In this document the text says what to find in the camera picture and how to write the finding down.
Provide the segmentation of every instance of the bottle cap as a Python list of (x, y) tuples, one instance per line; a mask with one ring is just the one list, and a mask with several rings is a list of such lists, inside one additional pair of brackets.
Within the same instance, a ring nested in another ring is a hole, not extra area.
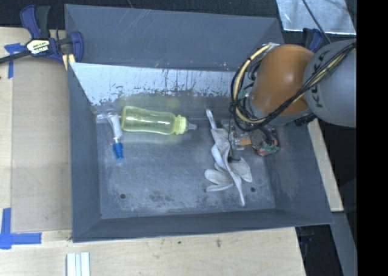
[(184, 116), (178, 115), (176, 120), (179, 122), (178, 130), (175, 132), (177, 135), (182, 135), (186, 131), (187, 119)]

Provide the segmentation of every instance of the orange object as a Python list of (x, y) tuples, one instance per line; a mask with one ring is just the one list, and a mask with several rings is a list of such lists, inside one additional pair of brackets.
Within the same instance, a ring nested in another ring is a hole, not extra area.
[[(269, 51), (260, 64), (251, 91), (252, 103), (268, 114), (291, 98), (303, 85), (303, 74), (313, 52), (299, 45), (284, 44)], [(304, 97), (281, 115), (292, 115), (308, 108)]]

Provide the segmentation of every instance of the blue tape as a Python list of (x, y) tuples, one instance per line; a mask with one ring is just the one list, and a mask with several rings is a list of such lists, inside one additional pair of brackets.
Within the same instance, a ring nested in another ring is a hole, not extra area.
[[(26, 47), (24, 45), (21, 45), (20, 43), (14, 43), (14, 44), (7, 44), (4, 46), (7, 52), (9, 52), (10, 55), (14, 53), (20, 53), (24, 52), (26, 50)], [(13, 61), (9, 62), (8, 65), (8, 79), (13, 77)]]
[(41, 244), (42, 233), (11, 233), (11, 209), (2, 211), (0, 249), (11, 249), (14, 244)]

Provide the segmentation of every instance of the wooden table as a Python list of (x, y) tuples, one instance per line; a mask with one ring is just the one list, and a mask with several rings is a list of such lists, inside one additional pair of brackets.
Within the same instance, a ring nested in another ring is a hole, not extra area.
[[(29, 33), (24, 29), (0, 27), (0, 56), (7, 55), (2, 48), (5, 44), (23, 44), (29, 38)], [(38, 73), (41, 66), (64, 70), (60, 64), (47, 59), (27, 57), (15, 62), (15, 77), (8, 79), (8, 64), (0, 65), (0, 212), (12, 205), (12, 172), (17, 168), (17, 165), (13, 167), (12, 158), (13, 104), (17, 104), (13, 101), (13, 83), (23, 74), (24, 68), (36, 68)], [(343, 205), (318, 122), (310, 123), (309, 130), (330, 208), (332, 211), (342, 211)], [(41, 189), (42, 196), (36, 198), (32, 195), (27, 201), (33, 205), (35, 199), (42, 200), (40, 206), (44, 208), (45, 201), (49, 204), (45, 195), (53, 195), (50, 185), (55, 182), (48, 180)], [(31, 212), (30, 209), (26, 206), (25, 212)], [(0, 250), (0, 275), (65, 275), (65, 258), (69, 252), (90, 252), (93, 276), (306, 274), (293, 227), (78, 244), (72, 243), (71, 235), (70, 229), (49, 230), (42, 233), (42, 244)]]

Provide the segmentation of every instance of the blue clamp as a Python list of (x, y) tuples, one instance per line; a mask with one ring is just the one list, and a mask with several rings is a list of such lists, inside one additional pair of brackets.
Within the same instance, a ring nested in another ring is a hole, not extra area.
[(47, 29), (49, 10), (49, 6), (37, 7), (32, 4), (26, 6), (20, 12), (23, 27), (30, 33), (31, 40), (24, 47), (20, 44), (10, 44), (5, 47), (10, 54), (0, 58), (0, 64), (10, 62), (8, 78), (13, 76), (12, 61), (25, 56), (46, 57), (63, 64), (64, 54), (61, 52), (61, 46), (64, 44), (68, 44), (67, 51), (73, 54), (76, 62), (82, 61), (82, 57), (84, 56), (84, 43), (81, 33), (71, 32), (70, 36), (61, 40), (51, 38), (50, 32)]
[[(26, 47), (20, 43), (7, 44), (4, 46), (5, 50), (10, 54), (24, 52)], [(11, 60), (8, 65), (8, 79), (13, 77), (13, 61)]]
[[(49, 6), (36, 6), (35, 4), (30, 4), (21, 10), (20, 19), (23, 27), (30, 33), (32, 41), (34, 39), (44, 39), (45, 41), (49, 41), (49, 50), (44, 53), (32, 53), (32, 57), (43, 56), (63, 64), (64, 54), (58, 49), (58, 45), (62, 45), (60, 43), (64, 42), (64, 40), (59, 40), (57, 42), (53, 38), (50, 38), (50, 32), (47, 29), (47, 16), (49, 14), (49, 10)], [(72, 53), (74, 54), (76, 61), (80, 62), (84, 55), (82, 35), (79, 32), (71, 32), (70, 39), (71, 40), (65, 40), (65, 43), (72, 43)]]
[(2, 211), (0, 249), (11, 249), (14, 244), (41, 244), (42, 233), (11, 233), (11, 209)]

